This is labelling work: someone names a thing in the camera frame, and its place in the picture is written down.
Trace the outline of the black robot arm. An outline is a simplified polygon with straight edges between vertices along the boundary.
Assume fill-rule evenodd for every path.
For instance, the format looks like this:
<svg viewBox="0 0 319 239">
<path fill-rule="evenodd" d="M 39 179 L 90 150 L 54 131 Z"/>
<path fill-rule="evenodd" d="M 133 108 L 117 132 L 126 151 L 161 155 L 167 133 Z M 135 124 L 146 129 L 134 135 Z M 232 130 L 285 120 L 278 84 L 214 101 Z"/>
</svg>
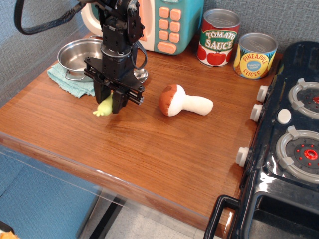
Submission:
<svg viewBox="0 0 319 239">
<path fill-rule="evenodd" d="M 112 96 L 112 112 L 117 114 L 128 101 L 143 102 L 145 88 L 135 77 L 137 50 L 144 25 L 136 0 L 94 0 L 103 33 L 102 59 L 86 57 L 85 75 L 94 80 L 97 103 Z"/>
</svg>

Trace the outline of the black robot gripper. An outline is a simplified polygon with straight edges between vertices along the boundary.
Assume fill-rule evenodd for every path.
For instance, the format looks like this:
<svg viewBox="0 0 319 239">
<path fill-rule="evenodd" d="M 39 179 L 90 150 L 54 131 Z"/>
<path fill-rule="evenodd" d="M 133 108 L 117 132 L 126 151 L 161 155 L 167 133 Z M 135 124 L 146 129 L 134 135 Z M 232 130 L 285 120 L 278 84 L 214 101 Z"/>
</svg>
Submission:
<svg viewBox="0 0 319 239">
<path fill-rule="evenodd" d="M 137 93 L 143 93 L 145 90 L 144 86 L 134 76 L 137 53 L 138 50 L 132 48 L 123 55 L 110 51 L 109 53 L 103 52 L 102 59 L 85 58 L 85 75 L 94 81 L 94 92 L 98 104 L 111 94 L 110 81 L 115 84 L 121 84 L 124 87 L 129 87 Z M 113 91 L 112 113 L 118 114 L 126 106 L 127 102 L 128 96 L 126 93 L 119 90 Z"/>
</svg>

